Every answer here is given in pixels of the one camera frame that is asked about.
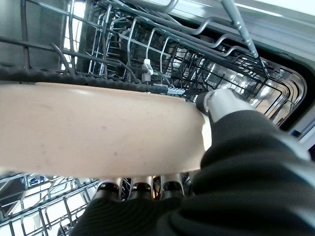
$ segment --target dishwasher rack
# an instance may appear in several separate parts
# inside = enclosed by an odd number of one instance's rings
[[[176,0],[167,6],[141,0],[132,1],[139,5],[119,0],[94,1],[84,17],[74,14],[74,0],[70,1],[68,11],[47,1],[21,1],[22,40],[0,34],[0,43],[19,45],[24,50],[24,66],[1,63],[0,80],[20,81],[23,77],[25,82],[146,91],[180,96],[192,102],[202,92],[231,88],[277,124],[303,99],[304,79],[295,71],[258,56],[231,0],[221,1],[230,20],[209,17],[196,29],[182,25],[166,13],[176,6]],[[27,24],[26,3],[65,17],[66,46],[28,40],[32,25]],[[74,21],[79,22],[77,29]],[[205,36],[202,33],[211,22],[237,29],[239,35],[224,34],[217,39]],[[62,69],[31,65],[32,49],[56,52]]]

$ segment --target wire rack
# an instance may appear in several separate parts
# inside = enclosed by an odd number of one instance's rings
[[[0,80],[155,92],[191,102],[202,92],[231,88],[281,124],[303,99],[304,79],[260,58],[234,3],[221,3],[229,20],[209,17],[194,29],[168,14],[178,0],[165,6],[142,0],[2,0]],[[20,28],[12,29],[11,22],[21,22]],[[211,38],[211,22],[238,34]],[[44,177],[31,185],[30,177],[0,178],[1,235],[68,235],[98,180]],[[13,183],[21,189],[1,192]],[[124,179],[122,189],[127,199],[130,179]],[[71,199],[82,204],[73,206]],[[58,205],[61,215],[51,215]]]
[[[90,202],[97,183],[96,179],[40,178],[34,174],[2,177],[1,235],[68,235]]]
[[[51,0],[12,2],[20,4],[22,40],[0,33],[0,51],[19,47],[16,52],[22,54],[16,53],[12,61],[23,61],[19,68],[16,63],[0,63],[0,80],[20,81],[23,75],[26,82],[91,84],[181,96],[192,102],[210,89],[231,88],[277,124],[304,96],[306,86],[300,75],[259,57],[231,0],[221,1],[230,20],[209,17],[196,29],[166,13],[176,7],[177,0],[166,6],[142,0],[131,1],[138,5],[104,0],[84,6],[76,6],[83,3],[74,0],[68,4]],[[56,30],[59,40],[53,35],[42,39],[47,35],[43,28],[48,25],[46,18],[39,19],[44,23],[36,27],[29,20],[30,12],[38,9],[39,14],[56,18],[49,26],[54,29],[60,25]],[[236,29],[239,34],[207,37],[206,26],[211,22]],[[12,71],[19,71],[19,76]],[[35,78],[33,71],[50,74]],[[56,80],[54,73],[61,78]]]

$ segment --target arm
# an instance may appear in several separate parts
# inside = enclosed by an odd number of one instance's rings
[[[220,117],[204,101],[197,106],[210,117],[213,143],[193,182],[196,197],[160,219],[160,234],[315,235],[307,152],[257,111]]]

